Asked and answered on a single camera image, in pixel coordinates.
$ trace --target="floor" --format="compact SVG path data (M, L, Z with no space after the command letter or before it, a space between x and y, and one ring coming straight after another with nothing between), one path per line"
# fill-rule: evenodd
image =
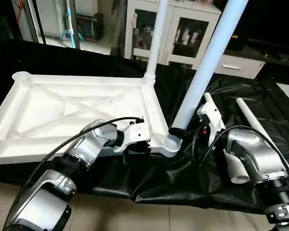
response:
M86 41L86 40L84 42L80 42L80 49L83 51L91 51L95 53L109 55L110 50L111 50L113 36L114 36L113 32L106 31L105 35L98 42L92 42L92 41ZM45 37L45 40L46 40L47 45L53 45L57 47L72 47L70 38L65 38L63 41L60 41L59 38ZM43 43L41 36L39 36L39 42Z
M0 231L18 186L0 183ZM76 194L64 231L268 231L264 215Z

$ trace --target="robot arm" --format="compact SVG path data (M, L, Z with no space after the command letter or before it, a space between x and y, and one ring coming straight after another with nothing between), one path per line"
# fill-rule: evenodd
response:
M248 130L229 131L222 146L244 165L269 223L289 224L289 175L279 155L262 137Z
M103 122L96 120L84 130ZM111 147L114 152L123 152L131 144L149 140L149 126L144 122L131 124L124 131L107 124L79 137L12 208L6 230L63 230L71 214L68 202L101 150Z
M201 135L208 146L225 130L222 116L209 93L206 102L197 111L202 125ZM182 134L191 131L170 128L170 134L183 139ZM228 174L233 183L251 181L262 200L269 223L276 224L275 230L289 231L289 165L256 132L231 129L221 136L219 147L223 149L228 164Z

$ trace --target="black cloth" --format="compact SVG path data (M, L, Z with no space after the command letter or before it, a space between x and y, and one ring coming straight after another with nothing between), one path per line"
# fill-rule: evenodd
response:
M12 74L88 75L142 77L146 63L133 63L117 57L58 48L29 42L11 41L0 46L0 103L11 88ZM155 91L170 126L195 71L157 66ZM226 125L248 125L236 98L242 97L264 129L289 161L289 99L273 82L214 75L207 90L211 93ZM189 128L195 129L196 116ZM158 155L130 155L126 165L122 156L96 160L79 191L96 195L130 198L136 203L191 205L261 213L263 205L249 183L232 184L221 150L211 153L201 169L191 163L186 140L174 158ZM201 157L205 149L198 148ZM0 166L0 181L22 184L36 163Z

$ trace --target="mop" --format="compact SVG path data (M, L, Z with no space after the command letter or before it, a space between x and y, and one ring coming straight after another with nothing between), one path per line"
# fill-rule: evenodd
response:
M69 0L66 0L66 14L67 14L67 20L68 20L68 30L64 30L61 34L60 41L63 41L64 37L67 37L67 35L70 35L71 42L72 42L72 48L75 48L75 41L74 41L74 31L72 26L72 13L71 13L71 7L69 4ZM84 41L82 35L78 33L80 41Z

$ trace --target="white tray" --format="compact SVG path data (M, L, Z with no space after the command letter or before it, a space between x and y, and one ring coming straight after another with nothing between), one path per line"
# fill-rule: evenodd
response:
M123 116L143 117L151 129L151 150L160 151L168 127L152 84L141 78L17 72L13 79L0 107L0 164L40 161L92 121ZM123 129L129 121L116 124ZM101 153L110 154L110 149Z

